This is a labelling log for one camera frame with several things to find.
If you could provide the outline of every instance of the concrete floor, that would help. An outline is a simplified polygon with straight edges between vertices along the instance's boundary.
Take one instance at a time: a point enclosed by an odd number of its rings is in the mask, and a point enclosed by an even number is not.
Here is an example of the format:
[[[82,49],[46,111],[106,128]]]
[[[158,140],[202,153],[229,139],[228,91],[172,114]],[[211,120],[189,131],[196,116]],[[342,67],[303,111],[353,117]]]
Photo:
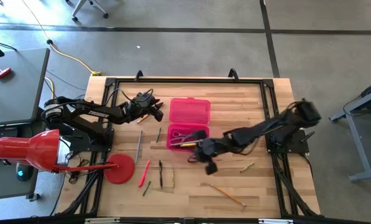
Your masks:
[[[18,49],[48,47],[22,1],[0,5],[0,42]],[[259,0],[110,0],[101,1],[109,13],[86,3],[70,19],[73,5],[62,1],[26,0],[43,25],[84,27],[169,27],[263,29]],[[371,0],[266,0],[272,29],[371,30]],[[273,77],[265,34],[206,32],[71,32],[48,31],[64,52],[81,57],[105,75],[226,76],[234,67],[241,77]],[[371,222],[371,180],[357,184],[348,175],[363,171],[345,121],[331,124],[337,112],[371,84],[371,35],[274,34],[281,77],[291,79],[295,98],[313,101],[323,120],[309,140],[314,183],[323,215]],[[50,54],[48,70],[72,84],[86,88],[89,72],[78,63]],[[57,95],[76,97],[84,91],[55,82]],[[50,97],[42,93],[43,103]],[[44,199],[25,203],[23,197],[0,200],[0,219],[49,215],[62,177],[40,173],[37,191]],[[7,213],[6,206],[21,203]]]

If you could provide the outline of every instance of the red lamp shade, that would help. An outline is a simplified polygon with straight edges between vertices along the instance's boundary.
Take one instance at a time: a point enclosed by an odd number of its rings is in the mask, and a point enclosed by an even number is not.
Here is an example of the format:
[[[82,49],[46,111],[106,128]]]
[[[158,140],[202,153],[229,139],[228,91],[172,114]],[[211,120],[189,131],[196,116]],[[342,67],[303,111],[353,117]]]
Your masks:
[[[107,164],[83,167],[66,167],[56,164],[60,131],[54,129],[42,132],[32,138],[0,138],[0,159],[33,166],[48,172],[73,172],[91,169],[105,169],[105,178],[113,184],[123,184],[134,174],[135,164],[125,154],[115,154]]]
[[[0,159],[19,161],[40,170],[53,172],[60,143],[58,129],[28,138],[0,138]]]

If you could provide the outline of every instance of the wooden table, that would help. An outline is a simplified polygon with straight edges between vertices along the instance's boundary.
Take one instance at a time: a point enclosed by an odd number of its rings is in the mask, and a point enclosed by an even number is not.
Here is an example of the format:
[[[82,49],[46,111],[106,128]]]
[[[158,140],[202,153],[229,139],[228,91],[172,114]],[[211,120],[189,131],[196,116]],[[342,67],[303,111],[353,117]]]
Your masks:
[[[106,77],[91,77],[85,99],[100,103]],[[284,110],[294,101],[287,78],[273,79],[278,107]],[[280,217],[272,160],[266,153],[265,140],[260,138],[257,147],[248,156],[223,154],[215,158],[218,172],[206,175],[206,164],[190,164],[189,152],[172,152],[166,148],[167,128],[170,124],[168,114],[172,98],[194,97],[209,100],[211,119],[209,123],[211,137],[220,138],[230,129],[253,126],[264,120],[260,88],[253,84],[231,83],[121,83],[120,87],[130,97],[138,92],[153,88],[153,95],[165,102],[161,109],[165,116],[158,123],[153,117],[140,124],[114,125],[115,138],[110,154],[125,153],[135,159],[140,130],[143,130],[140,158],[136,164],[134,176],[126,184],[114,185],[104,180],[98,216],[115,217],[211,217],[211,218],[255,218]],[[118,104],[126,99],[118,96]],[[162,133],[155,142],[158,130]],[[88,152],[81,153],[82,158],[89,158]],[[138,188],[140,177],[148,160],[149,171],[142,188]],[[158,162],[163,163],[163,190],[159,186]],[[254,161],[254,166],[240,174],[240,170]],[[318,201],[308,163],[297,154],[289,154],[293,185],[309,207],[319,213]],[[77,166],[78,160],[70,161],[70,166]],[[175,186],[173,186],[173,169]],[[148,181],[152,184],[143,197],[142,193]],[[244,202],[241,206],[217,190],[204,186],[203,183],[216,185],[235,198]],[[72,185],[65,180],[57,211],[61,212],[79,194],[85,184],[85,177]],[[287,191],[286,207],[290,210]],[[91,190],[89,207],[93,201]]]

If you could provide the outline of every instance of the red object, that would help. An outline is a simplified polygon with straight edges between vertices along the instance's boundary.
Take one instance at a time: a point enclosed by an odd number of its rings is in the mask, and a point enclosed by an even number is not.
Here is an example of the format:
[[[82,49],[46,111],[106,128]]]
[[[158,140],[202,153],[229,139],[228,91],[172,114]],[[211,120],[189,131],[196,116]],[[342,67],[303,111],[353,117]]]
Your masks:
[[[120,164],[117,167],[104,170],[105,179],[112,184],[124,184],[129,181],[134,174],[134,161],[126,154],[112,155],[107,162]]]
[[[150,160],[148,160],[148,162],[147,162],[147,166],[145,167],[144,173],[142,174],[140,184],[138,185],[138,187],[142,187],[142,185],[144,184],[145,176],[147,175],[149,164],[150,164]]]
[[[170,140],[175,138],[173,132],[177,131],[182,134],[192,134],[199,130],[204,130],[207,137],[209,137],[209,128],[207,124],[210,122],[211,105],[208,100],[196,100],[194,98],[174,98],[170,102],[170,116],[167,130],[166,147],[175,151],[187,151],[180,146],[170,146]],[[195,138],[185,139],[187,141],[194,141]]]
[[[11,73],[11,68],[6,68],[0,72],[0,78],[4,78]]]
[[[108,159],[110,163],[103,165],[83,167],[60,166],[55,163],[57,161],[59,143],[60,132],[58,129],[42,132],[30,139],[12,137],[0,138],[0,159],[7,159],[11,162],[20,162],[21,164],[30,165],[40,170],[56,173],[91,169],[112,169],[111,173],[114,172],[116,175],[121,175],[118,172],[123,172],[123,170],[129,169],[126,170],[127,180],[129,180],[128,176],[134,173],[134,162],[131,166],[128,159],[123,159],[124,156],[120,154],[115,154],[113,156],[119,155],[121,159]]]

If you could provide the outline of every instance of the screwdriver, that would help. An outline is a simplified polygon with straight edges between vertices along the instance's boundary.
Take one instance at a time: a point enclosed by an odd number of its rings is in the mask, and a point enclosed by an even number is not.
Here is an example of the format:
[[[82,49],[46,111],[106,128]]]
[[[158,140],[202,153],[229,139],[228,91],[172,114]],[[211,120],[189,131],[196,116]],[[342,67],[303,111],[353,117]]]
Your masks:
[[[8,76],[11,73],[11,68],[6,68],[4,70],[0,69],[0,79]]]

